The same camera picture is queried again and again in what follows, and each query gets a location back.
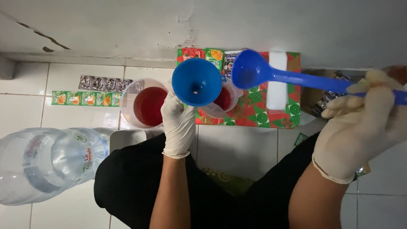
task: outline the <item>red liquid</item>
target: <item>red liquid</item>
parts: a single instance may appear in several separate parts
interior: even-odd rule
[[[146,126],[162,123],[161,107],[168,92],[159,87],[142,90],[134,100],[133,110],[137,119]]]
[[[216,105],[220,106],[223,110],[227,110],[232,104],[232,97],[230,96],[229,91],[226,88],[222,87],[221,93],[213,102]]]

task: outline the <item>hand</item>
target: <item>hand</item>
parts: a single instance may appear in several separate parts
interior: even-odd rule
[[[197,109],[187,106],[169,91],[161,107],[162,122],[166,136],[163,154],[174,159],[188,156],[188,148],[195,136],[195,113]]]
[[[407,106],[394,106],[393,89],[403,86],[383,71],[366,73],[366,82],[348,88],[365,98],[338,97],[327,104],[324,118],[333,117],[315,144],[313,164],[323,177],[347,184],[364,163],[407,140]]]

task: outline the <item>patterned paper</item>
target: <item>patterned paper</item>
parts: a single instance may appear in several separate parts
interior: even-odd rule
[[[268,62],[268,53],[261,53]],[[300,72],[300,54],[287,52],[287,70]],[[217,119],[209,117],[198,109],[196,124],[256,126],[265,128],[295,128],[300,123],[300,91],[301,87],[287,84],[288,103],[285,110],[269,110],[266,108],[267,82],[260,86],[244,90],[233,110],[227,112],[228,117]]]

